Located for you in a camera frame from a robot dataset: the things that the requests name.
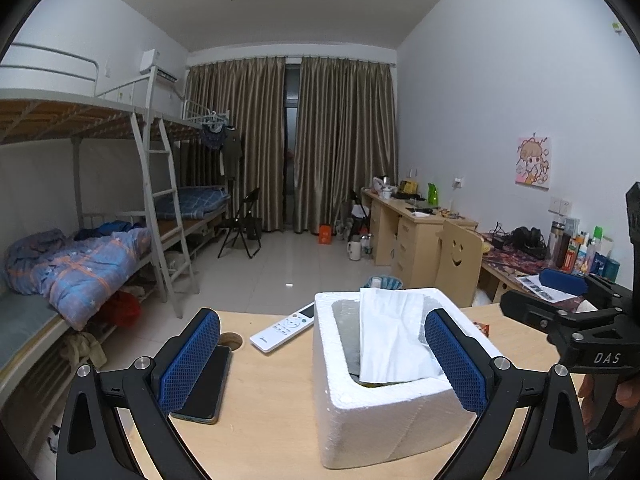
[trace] cartoon girl poster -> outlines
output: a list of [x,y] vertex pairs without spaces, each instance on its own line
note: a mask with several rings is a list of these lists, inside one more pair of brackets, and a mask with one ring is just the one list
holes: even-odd
[[519,137],[516,183],[549,188],[551,140],[548,137]]

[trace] curtain rod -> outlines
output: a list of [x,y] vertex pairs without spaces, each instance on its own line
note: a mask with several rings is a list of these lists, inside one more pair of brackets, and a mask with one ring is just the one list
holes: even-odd
[[205,66],[214,63],[224,63],[225,61],[240,61],[243,59],[266,59],[268,57],[282,57],[284,59],[297,59],[299,57],[319,57],[321,59],[348,59],[349,61],[361,61],[364,63],[378,63],[380,65],[389,65],[391,68],[395,68],[395,63],[386,63],[384,61],[372,61],[370,59],[355,59],[353,57],[338,57],[338,56],[310,56],[309,54],[287,54],[286,56],[245,56],[245,57],[230,57],[229,59],[220,59],[219,61],[212,61],[210,63],[198,63],[197,65],[191,65],[189,68],[196,66]]

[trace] styrofoam box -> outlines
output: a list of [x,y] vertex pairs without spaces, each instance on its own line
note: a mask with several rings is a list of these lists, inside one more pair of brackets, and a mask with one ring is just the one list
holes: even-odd
[[[430,298],[433,308],[444,308],[490,356],[501,355],[442,292],[412,292]],[[359,299],[359,292],[316,294],[314,400],[320,457],[331,469],[386,462],[444,446],[465,434],[475,417],[462,408],[444,376],[375,388],[351,378],[336,314],[340,316],[341,305]]]

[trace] patterned tablecloth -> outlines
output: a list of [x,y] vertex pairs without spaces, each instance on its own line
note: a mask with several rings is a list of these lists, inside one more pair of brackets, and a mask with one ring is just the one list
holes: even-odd
[[[480,233],[480,235],[491,243],[491,235],[489,233]],[[547,267],[556,268],[553,265],[549,265],[548,262],[537,260],[533,256],[529,256],[510,245],[504,246],[501,249],[496,249],[492,246],[491,250],[482,256],[482,263],[497,270],[513,288],[526,292],[527,294],[531,294],[531,292],[526,290],[516,278],[521,276],[534,276]],[[578,296],[572,300],[559,301],[559,303],[554,303],[554,305],[558,308],[573,312],[583,300],[584,298]]]

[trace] blue plaid blanket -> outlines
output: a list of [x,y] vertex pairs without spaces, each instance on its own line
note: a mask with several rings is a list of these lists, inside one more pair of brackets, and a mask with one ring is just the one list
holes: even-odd
[[4,254],[4,276],[20,294],[40,294],[74,329],[135,272],[151,245],[149,229],[75,241],[60,229],[27,236]]
[[[178,202],[182,218],[202,220],[207,213],[215,211],[229,200],[229,193],[222,186],[181,187]],[[165,195],[156,200],[156,216],[160,220],[175,219],[174,197]]]

